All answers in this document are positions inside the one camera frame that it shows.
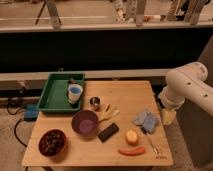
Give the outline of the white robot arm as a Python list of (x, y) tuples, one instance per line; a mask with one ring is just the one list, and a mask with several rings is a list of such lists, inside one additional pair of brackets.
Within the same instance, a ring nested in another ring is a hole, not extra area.
[(186, 99), (213, 116), (213, 87), (205, 83), (207, 76), (207, 67), (201, 62), (192, 62), (166, 73), (166, 86), (158, 95), (164, 106), (162, 109), (164, 125), (173, 122), (176, 111)]

